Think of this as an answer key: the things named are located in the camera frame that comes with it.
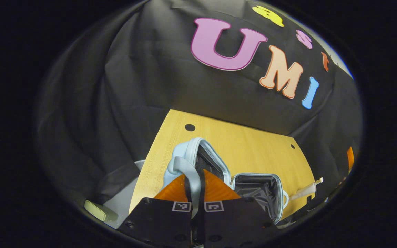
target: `white plastic part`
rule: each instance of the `white plastic part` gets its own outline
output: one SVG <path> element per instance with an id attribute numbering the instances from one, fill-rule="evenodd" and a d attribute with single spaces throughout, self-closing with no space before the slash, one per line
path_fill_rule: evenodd
<path id="1" fill-rule="evenodd" d="M 292 201 L 292 200 L 298 199 L 300 197 L 307 196 L 311 193 L 315 193 L 316 185 L 322 183 L 323 181 L 324 181 L 324 179 L 321 177 L 318 181 L 315 181 L 315 182 L 311 183 L 310 185 L 307 185 L 306 187 L 297 190 L 294 195 L 290 196 L 289 200 Z"/>
<path id="2" fill-rule="evenodd" d="M 289 195 L 284 190 L 283 190 L 283 195 L 286 197 L 286 202 L 283 204 L 283 210 L 284 210 L 287 207 L 287 204 L 289 203 L 290 199 L 289 199 Z"/>

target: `black fabric backdrop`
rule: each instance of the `black fabric backdrop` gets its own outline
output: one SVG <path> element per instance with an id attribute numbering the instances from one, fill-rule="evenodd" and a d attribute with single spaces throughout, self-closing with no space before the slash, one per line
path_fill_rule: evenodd
<path id="1" fill-rule="evenodd" d="M 341 49 L 341 40 L 357 55 L 366 74 L 352 73 L 368 82 L 363 88 L 370 141 L 337 201 L 276 246 L 397 246 L 397 5 L 317 3 L 274 5 L 310 27 L 335 33 L 323 36 L 337 42 L 346 63 L 353 55 Z M 114 246 L 102 238 L 111 236 L 72 212 L 49 184 L 34 152 L 30 120 L 39 82 L 56 55 L 121 6 L 121 1 L 0 1 L 0 247 Z"/>
<path id="2" fill-rule="evenodd" d="M 352 78 L 334 63 L 326 72 L 321 52 L 327 52 L 314 38 L 312 49 L 301 44 L 295 30 L 303 28 L 291 20 L 283 17 L 279 27 L 252 11 L 258 2 L 230 3 L 148 1 L 117 11 L 55 63 L 38 98 L 38 151 L 52 182 L 77 207 L 85 199 L 103 204 L 138 176 L 133 162 L 145 159 L 169 109 L 295 137 L 315 178 L 324 178 L 309 209 L 346 177 L 346 151 L 352 146 L 358 157 L 363 128 Z M 240 71 L 205 66 L 190 52 L 199 17 L 232 24 L 217 43 L 221 55 L 236 54 L 240 28 L 259 31 L 268 42 Z M 285 52 L 288 65 L 304 68 L 294 99 L 258 83 L 270 45 Z M 308 110 L 300 103 L 309 77 L 320 86 Z"/>

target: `wooden tabletop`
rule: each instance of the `wooden tabletop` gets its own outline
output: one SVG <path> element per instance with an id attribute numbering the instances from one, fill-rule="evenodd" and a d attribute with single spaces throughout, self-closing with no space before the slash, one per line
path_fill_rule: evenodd
<path id="1" fill-rule="evenodd" d="M 187 124 L 194 125 L 195 130 L 186 130 Z M 152 198 L 161 190 L 163 175 L 174 147 L 195 137 L 206 139 L 214 147 L 231 176 L 237 173 L 277 174 L 289 195 L 315 181 L 306 158 L 291 137 L 170 110 L 137 179 L 130 213 L 143 197 Z M 299 210 L 306 202 L 306 197 L 290 201 L 282 219 Z"/>

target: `foam letter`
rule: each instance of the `foam letter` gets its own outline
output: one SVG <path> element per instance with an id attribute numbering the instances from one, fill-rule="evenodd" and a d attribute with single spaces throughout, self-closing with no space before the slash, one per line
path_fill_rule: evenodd
<path id="1" fill-rule="evenodd" d="M 275 14 L 274 12 L 266 9 L 265 7 L 262 6 L 258 6 L 257 7 L 252 7 L 252 9 L 257 12 L 258 14 L 260 14 L 263 17 L 266 17 L 267 19 L 271 20 L 274 24 L 279 25 L 280 27 L 284 27 L 283 24 L 283 19 Z"/>
<path id="2" fill-rule="evenodd" d="M 231 25 L 210 18 L 198 18 L 194 22 L 197 24 L 197 30 L 191 42 L 192 55 L 203 64 L 220 70 L 237 71 L 245 68 L 254 57 L 260 42 L 267 41 L 267 37 L 261 33 L 241 28 L 244 39 L 238 53 L 231 58 L 225 57 L 215 51 L 215 46 L 222 31 L 229 29 Z"/>
<path id="3" fill-rule="evenodd" d="M 269 50 L 272 52 L 271 63 L 269 64 L 266 76 L 260 78 L 260 85 L 268 89 L 273 89 L 275 87 L 274 79 L 277 77 L 277 91 L 281 91 L 287 85 L 283 90 L 283 95 L 293 99 L 299 77 L 303 72 L 303 67 L 295 62 L 287 69 L 284 52 L 273 45 L 269 46 Z"/>
<path id="4" fill-rule="evenodd" d="M 318 89 L 319 83 L 316 79 L 313 77 L 310 77 L 310 87 L 309 90 L 307 91 L 306 98 L 301 101 L 303 104 L 304 108 L 311 109 L 312 108 L 312 101 L 313 97 L 315 97 L 316 89 Z"/>
<path id="5" fill-rule="evenodd" d="M 305 33 L 301 32 L 299 30 L 296 30 L 296 37 L 307 48 L 312 49 L 312 40 L 310 39 L 309 36 L 307 36 Z"/>
<path id="6" fill-rule="evenodd" d="M 326 70 L 326 72 L 328 72 L 329 68 L 327 67 L 327 64 L 329 63 L 329 59 L 327 58 L 327 55 L 324 52 L 321 52 L 321 54 L 323 55 L 324 69 Z"/>

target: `black bag lining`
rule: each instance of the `black bag lining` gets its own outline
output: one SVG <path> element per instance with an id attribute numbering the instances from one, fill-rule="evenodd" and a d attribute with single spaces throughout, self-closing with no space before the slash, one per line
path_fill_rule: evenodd
<path id="1" fill-rule="evenodd" d="M 195 160 L 195 169 L 199 172 L 203 169 L 216 175 L 222 181 L 225 181 L 223 171 L 219 166 L 211 159 L 210 155 L 203 149 L 202 146 L 198 147 L 197 159 Z"/>
<path id="2" fill-rule="evenodd" d="M 253 197 L 275 221 L 278 215 L 278 184 L 272 176 L 239 175 L 235 179 L 235 192 L 241 198 Z"/>

